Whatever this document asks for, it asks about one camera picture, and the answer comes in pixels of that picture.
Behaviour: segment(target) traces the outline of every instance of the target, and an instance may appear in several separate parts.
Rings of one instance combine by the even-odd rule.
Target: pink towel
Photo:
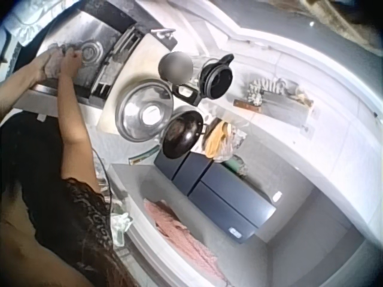
[[[227,282],[225,275],[218,268],[217,258],[190,234],[185,225],[179,222],[166,202],[162,200],[152,203],[145,199],[144,204],[147,212],[156,222],[157,229],[169,242],[196,266]]]

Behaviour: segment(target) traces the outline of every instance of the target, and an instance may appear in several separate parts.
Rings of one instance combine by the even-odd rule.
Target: blurred circle
[[[193,62],[184,52],[166,54],[159,63],[159,74],[165,81],[183,85],[192,78]]]

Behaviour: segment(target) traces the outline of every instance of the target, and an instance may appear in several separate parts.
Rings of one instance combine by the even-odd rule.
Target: drain strainer
[[[81,46],[83,53],[83,64],[86,66],[93,65],[100,61],[102,57],[102,45],[99,42],[85,42]]]

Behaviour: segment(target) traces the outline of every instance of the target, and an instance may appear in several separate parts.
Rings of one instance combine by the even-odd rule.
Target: woman
[[[0,121],[46,76],[50,50],[0,86]],[[1,286],[136,286],[113,251],[110,207],[96,179],[73,77],[81,53],[60,65],[58,120],[21,112],[1,127]]]

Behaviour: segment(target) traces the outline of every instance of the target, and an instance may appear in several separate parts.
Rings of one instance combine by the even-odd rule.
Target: woman's left hand
[[[59,49],[59,47],[51,48],[51,49],[43,52],[43,54],[37,56],[36,58],[34,58],[33,61],[30,62],[30,64],[28,66],[31,69],[32,75],[34,76],[35,83],[43,81],[47,78],[47,76],[44,72],[44,67],[48,63],[51,56],[55,52],[57,52],[58,49]]]

